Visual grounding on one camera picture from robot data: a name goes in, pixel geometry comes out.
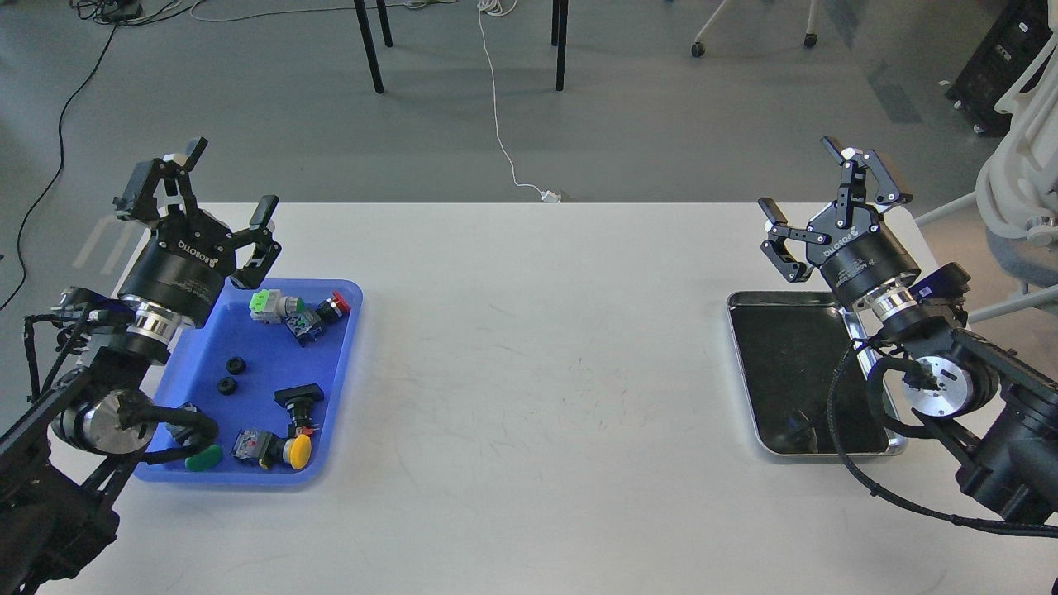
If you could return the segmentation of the black Robotiq image left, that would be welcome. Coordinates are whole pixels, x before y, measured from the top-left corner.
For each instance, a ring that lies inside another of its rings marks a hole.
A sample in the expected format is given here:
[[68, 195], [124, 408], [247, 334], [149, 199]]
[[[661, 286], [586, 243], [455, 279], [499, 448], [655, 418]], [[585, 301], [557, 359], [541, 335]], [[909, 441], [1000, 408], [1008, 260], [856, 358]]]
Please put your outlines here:
[[[271, 226], [279, 197], [262, 196], [249, 227], [233, 234], [229, 226], [201, 212], [189, 174], [207, 144], [208, 139], [191, 138], [184, 152], [136, 163], [126, 190], [113, 199], [118, 219], [158, 222], [122, 282], [118, 298], [152, 302], [189, 319], [196, 328], [207, 324], [227, 275], [238, 289], [257, 289], [281, 253]], [[165, 217], [161, 214], [156, 197], [160, 184], [165, 198], [182, 211], [170, 208]], [[220, 244], [223, 251], [217, 249]], [[248, 245], [254, 247], [252, 255], [235, 268], [236, 251]]]

